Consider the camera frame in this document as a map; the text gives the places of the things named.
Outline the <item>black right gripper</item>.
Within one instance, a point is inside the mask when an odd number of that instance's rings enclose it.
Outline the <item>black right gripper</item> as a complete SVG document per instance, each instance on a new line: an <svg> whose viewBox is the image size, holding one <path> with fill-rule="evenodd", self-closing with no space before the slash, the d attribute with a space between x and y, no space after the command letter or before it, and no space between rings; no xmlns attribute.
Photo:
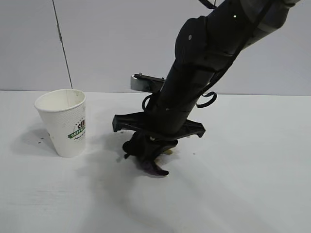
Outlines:
<svg viewBox="0 0 311 233"><path fill-rule="evenodd" d="M202 137L204 126L188 120L188 116L213 75L213 70L206 67L173 64L161 90L149 96L142 112L114 116L113 131L137 132L135 157L144 162L154 161L174 148L177 139ZM162 140L150 141L150 137Z"/></svg>

